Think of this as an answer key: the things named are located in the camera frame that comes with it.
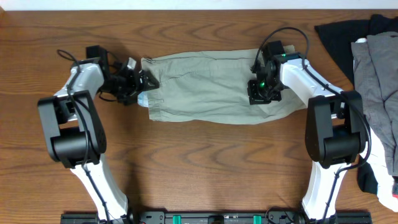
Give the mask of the grey-green cotton shorts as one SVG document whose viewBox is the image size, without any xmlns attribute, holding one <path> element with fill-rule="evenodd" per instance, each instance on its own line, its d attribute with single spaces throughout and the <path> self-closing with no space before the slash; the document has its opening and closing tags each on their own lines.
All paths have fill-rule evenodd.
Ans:
<svg viewBox="0 0 398 224">
<path fill-rule="evenodd" d="M 192 120 L 222 124 L 259 124 L 284 118 L 305 104 L 292 91 L 282 91 L 281 101 L 251 105 L 248 81 L 255 49 L 184 52 L 142 58 L 141 67 L 159 87 L 141 93 L 139 104 L 153 121 Z"/>
</svg>

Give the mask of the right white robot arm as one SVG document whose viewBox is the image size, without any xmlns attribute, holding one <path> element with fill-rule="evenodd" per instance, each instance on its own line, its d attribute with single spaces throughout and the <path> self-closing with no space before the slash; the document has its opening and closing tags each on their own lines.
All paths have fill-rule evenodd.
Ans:
<svg viewBox="0 0 398 224">
<path fill-rule="evenodd" d="M 324 79 L 300 53 L 257 55 L 249 81 L 251 104 L 282 99 L 293 91 L 307 108 L 305 147 L 312 160 L 308 189 L 296 223 L 338 223 L 335 203 L 348 170 L 359 165 L 357 156 L 371 145 L 357 91 L 344 91 Z"/>
</svg>

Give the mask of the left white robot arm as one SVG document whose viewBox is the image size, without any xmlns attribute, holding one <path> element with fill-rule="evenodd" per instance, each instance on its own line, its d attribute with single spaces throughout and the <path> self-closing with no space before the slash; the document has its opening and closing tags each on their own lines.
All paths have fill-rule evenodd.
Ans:
<svg viewBox="0 0 398 224">
<path fill-rule="evenodd" d="M 159 87 L 156 78 L 143 70 L 136 72 L 135 66 L 136 61 L 129 58 L 113 74 L 98 57 L 76 61 L 62 89 L 37 103 L 49 156 L 80 179 L 98 211 L 96 215 L 64 215 L 62 223 L 134 221 L 129 199 L 106 162 L 106 135 L 93 100 L 107 92 L 118 103 L 130 105 L 140 93 Z"/>
</svg>

